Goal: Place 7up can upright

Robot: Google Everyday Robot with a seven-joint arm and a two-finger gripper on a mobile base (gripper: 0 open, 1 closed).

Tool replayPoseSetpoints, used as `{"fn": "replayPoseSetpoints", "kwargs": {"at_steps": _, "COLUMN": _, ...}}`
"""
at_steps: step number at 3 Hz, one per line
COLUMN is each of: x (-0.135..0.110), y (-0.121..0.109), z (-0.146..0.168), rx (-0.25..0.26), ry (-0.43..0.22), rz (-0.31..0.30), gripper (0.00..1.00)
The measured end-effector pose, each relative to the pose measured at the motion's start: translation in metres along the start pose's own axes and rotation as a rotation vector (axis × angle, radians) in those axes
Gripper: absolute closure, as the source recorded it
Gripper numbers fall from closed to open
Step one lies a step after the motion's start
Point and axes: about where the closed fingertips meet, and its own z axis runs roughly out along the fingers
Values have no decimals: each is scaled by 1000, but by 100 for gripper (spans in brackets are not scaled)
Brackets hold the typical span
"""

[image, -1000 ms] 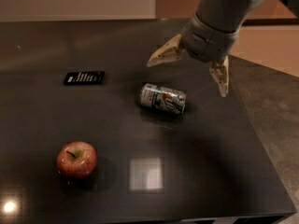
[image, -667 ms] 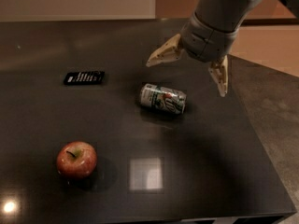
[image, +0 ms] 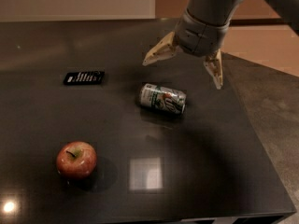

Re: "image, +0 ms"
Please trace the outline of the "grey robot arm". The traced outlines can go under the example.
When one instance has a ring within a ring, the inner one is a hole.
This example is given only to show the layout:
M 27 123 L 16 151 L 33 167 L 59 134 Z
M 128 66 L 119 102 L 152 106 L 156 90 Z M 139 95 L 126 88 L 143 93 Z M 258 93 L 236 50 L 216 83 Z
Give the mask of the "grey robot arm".
M 271 7 L 294 32 L 299 31 L 299 0 L 260 0 Z M 202 57 L 217 88 L 223 85 L 221 46 L 233 18 L 265 19 L 253 0 L 189 0 L 173 31 L 145 55 L 145 66 L 179 52 Z

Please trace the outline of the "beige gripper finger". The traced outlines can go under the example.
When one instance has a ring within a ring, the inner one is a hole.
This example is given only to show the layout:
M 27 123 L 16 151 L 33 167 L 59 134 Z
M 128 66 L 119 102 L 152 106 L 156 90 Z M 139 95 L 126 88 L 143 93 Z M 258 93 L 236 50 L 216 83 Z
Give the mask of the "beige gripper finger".
M 223 86 L 223 69 L 221 51 L 219 49 L 213 54 L 205 57 L 204 67 L 211 75 L 215 87 L 220 90 Z
M 174 57 L 177 52 L 178 42 L 175 38 L 175 33 L 170 32 L 148 51 L 142 64 L 147 66 L 152 63 L 170 59 Z

